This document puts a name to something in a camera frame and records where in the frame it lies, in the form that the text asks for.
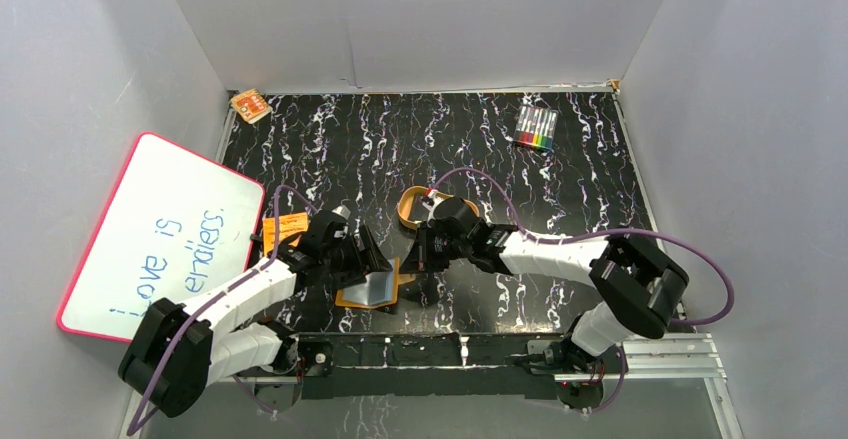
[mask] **orange paper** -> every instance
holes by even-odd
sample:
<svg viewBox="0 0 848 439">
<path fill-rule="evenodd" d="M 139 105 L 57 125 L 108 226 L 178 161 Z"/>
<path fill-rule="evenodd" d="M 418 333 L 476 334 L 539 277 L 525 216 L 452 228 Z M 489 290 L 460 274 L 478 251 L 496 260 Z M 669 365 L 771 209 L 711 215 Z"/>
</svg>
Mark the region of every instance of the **orange paper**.
<svg viewBox="0 0 848 439">
<path fill-rule="evenodd" d="M 309 215 L 305 212 L 280 216 L 280 241 L 297 232 L 305 232 L 309 227 Z M 298 237 L 292 242 L 296 246 L 300 241 Z M 262 245 L 265 254 L 274 249 L 274 218 L 266 217 L 262 220 Z"/>
</svg>

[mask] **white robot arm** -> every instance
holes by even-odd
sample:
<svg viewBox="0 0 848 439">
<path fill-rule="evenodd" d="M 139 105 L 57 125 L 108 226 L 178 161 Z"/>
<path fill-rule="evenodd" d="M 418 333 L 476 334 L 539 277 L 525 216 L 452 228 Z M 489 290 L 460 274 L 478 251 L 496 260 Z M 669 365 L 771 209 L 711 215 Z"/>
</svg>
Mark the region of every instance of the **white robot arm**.
<svg viewBox="0 0 848 439">
<path fill-rule="evenodd" d="M 487 224 L 460 198 L 433 201 L 431 217 L 419 227 L 400 272 L 443 271 L 451 260 L 461 258 L 485 272 L 544 274 L 591 284 L 600 292 L 604 302 L 579 316 L 561 339 L 533 347 L 528 343 L 526 354 L 515 355 L 520 359 L 512 364 L 534 374 L 587 371 L 631 334 L 662 337 L 688 284 L 683 270 L 641 236 L 573 244 L 559 237 L 530 239 L 516 226 Z M 280 372 L 292 369 L 298 344 L 289 332 L 273 321 L 239 328 L 308 285 L 304 280 L 312 276 L 305 271 L 343 288 L 364 282 L 369 273 L 391 268 L 366 226 L 360 226 L 354 236 L 347 233 L 346 215 L 319 211 L 298 246 L 284 242 L 276 260 L 265 258 L 183 304 L 168 299 L 153 303 L 121 362 L 119 375 L 139 392 L 155 383 L 151 401 L 168 417 L 175 417 L 207 385 L 224 377 L 256 366 Z M 217 302 L 210 302 L 216 297 Z M 165 358 L 161 376 L 157 375 L 171 338 L 192 318 L 173 354 Z"/>
<path fill-rule="evenodd" d="M 661 338 L 689 284 L 683 269 L 644 236 L 575 243 L 559 236 L 530 238 L 513 225 L 487 224 L 461 198 L 428 192 L 430 215 L 402 273 L 443 271 L 451 260 L 467 259 L 486 272 L 544 274 L 598 289 L 604 302 L 579 316 L 561 344 L 545 350 L 543 366 L 549 369 L 585 369 L 632 334 Z"/>
</svg>

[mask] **orange object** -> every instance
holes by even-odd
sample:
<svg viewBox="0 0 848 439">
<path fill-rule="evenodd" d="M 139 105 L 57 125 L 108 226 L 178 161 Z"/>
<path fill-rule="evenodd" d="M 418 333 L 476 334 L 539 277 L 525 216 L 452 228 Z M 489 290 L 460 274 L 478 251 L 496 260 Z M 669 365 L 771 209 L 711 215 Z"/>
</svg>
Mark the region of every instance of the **orange object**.
<svg viewBox="0 0 848 439">
<path fill-rule="evenodd" d="M 237 94 L 230 99 L 230 102 L 248 124 L 253 124 L 271 112 L 271 106 L 265 102 L 265 99 L 256 89 Z"/>
<path fill-rule="evenodd" d="M 400 196 L 400 201 L 398 201 L 398 217 L 400 217 L 400 223 L 409 229 L 416 230 L 418 229 L 418 224 L 421 224 L 421 221 L 414 221 L 409 218 L 409 215 L 412 213 L 412 206 L 415 205 L 415 200 L 417 196 L 426 196 L 429 188 L 424 186 L 412 186 L 409 189 L 403 191 L 403 194 Z M 436 194 L 442 199 L 447 199 L 449 197 L 453 197 L 450 194 L 445 194 L 443 192 L 436 191 Z M 465 199 L 465 202 L 471 207 L 474 211 L 474 215 L 480 217 L 480 210 L 477 209 L 477 204 Z"/>
<path fill-rule="evenodd" d="M 409 284 L 417 278 L 418 276 L 416 274 L 398 274 L 398 285 Z"/>
<path fill-rule="evenodd" d="M 262 248 L 265 254 L 274 249 L 275 227 L 273 217 L 262 219 Z M 280 216 L 280 241 L 297 232 L 305 232 L 307 227 L 309 227 L 309 215 L 305 212 Z M 300 242 L 299 237 L 292 241 L 292 245 L 296 246 L 298 242 Z"/>
</svg>

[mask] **marker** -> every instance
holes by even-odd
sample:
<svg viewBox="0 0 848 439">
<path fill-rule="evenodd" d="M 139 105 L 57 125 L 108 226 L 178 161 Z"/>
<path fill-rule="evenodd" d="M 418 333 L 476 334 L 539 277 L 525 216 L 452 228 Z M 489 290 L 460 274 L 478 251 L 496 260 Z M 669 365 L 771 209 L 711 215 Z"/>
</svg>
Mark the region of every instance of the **marker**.
<svg viewBox="0 0 848 439">
<path fill-rule="evenodd" d="M 521 106 L 521 132 L 518 134 L 519 142 L 527 141 L 527 130 L 530 129 L 530 108 L 527 106 Z"/>
<path fill-rule="evenodd" d="M 539 126 L 539 140 L 536 147 L 545 147 L 545 132 L 548 130 L 548 111 L 542 111 L 542 120 Z"/>
<path fill-rule="evenodd" d="M 535 111 L 530 106 L 524 106 L 527 108 L 527 122 L 524 124 L 524 135 L 521 138 L 521 142 L 527 144 L 528 142 L 533 140 L 533 115 Z"/>
<path fill-rule="evenodd" d="M 555 111 L 551 111 L 551 123 L 548 125 L 548 141 L 547 147 L 548 149 L 554 148 L 554 130 L 556 130 L 556 119 L 557 113 Z"/>
<path fill-rule="evenodd" d="M 523 107 L 518 108 L 518 115 L 515 116 L 515 118 L 516 118 L 516 121 L 515 121 L 515 137 L 513 138 L 513 140 L 518 141 L 518 140 L 521 139 L 521 127 L 522 127 L 522 124 L 524 123 L 524 108 Z"/>
<path fill-rule="evenodd" d="M 542 118 L 545 111 L 537 109 L 536 112 L 536 124 L 533 127 L 533 146 L 539 147 L 539 142 L 542 140 Z"/>
<path fill-rule="evenodd" d="M 548 130 L 551 128 L 551 111 L 545 111 L 545 125 L 542 130 L 542 143 L 539 144 L 539 147 L 547 148 L 548 147 Z"/>
<path fill-rule="evenodd" d="M 536 145 L 536 141 L 539 140 L 539 135 L 542 131 L 539 130 L 539 126 L 541 126 L 542 122 L 542 110 L 539 108 L 534 109 L 535 114 L 533 114 L 533 137 L 530 139 L 531 145 Z"/>
</svg>

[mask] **black marble surface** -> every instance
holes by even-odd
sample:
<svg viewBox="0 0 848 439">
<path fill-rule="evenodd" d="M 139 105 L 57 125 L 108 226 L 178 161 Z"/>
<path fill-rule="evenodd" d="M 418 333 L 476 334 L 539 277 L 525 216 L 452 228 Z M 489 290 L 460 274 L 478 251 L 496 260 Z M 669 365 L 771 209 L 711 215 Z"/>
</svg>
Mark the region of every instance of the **black marble surface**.
<svg viewBox="0 0 848 439">
<path fill-rule="evenodd" d="M 262 182 L 285 183 L 319 208 L 345 204 L 386 257 L 403 259 L 413 235 L 396 207 L 403 191 L 472 166 L 508 191 L 531 230 L 579 234 L 651 227 L 611 93 L 480 93 L 266 96 L 272 117 L 236 119 L 224 164 Z M 552 152 L 511 143 L 522 103 L 560 112 Z M 468 197 L 492 222 L 511 222 L 485 179 L 457 174 L 442 190 Z M 302 211 L 293 197 L 283 213 Z M 596 305 L 597 292 L 538 275 L 490 275 L 454 264 L 401 286 L 398 304 L 368 311 L 334 305 L 329 287 L 302 291 L 268 313 L 297 331 L 560 331 Z"/>
</svg>

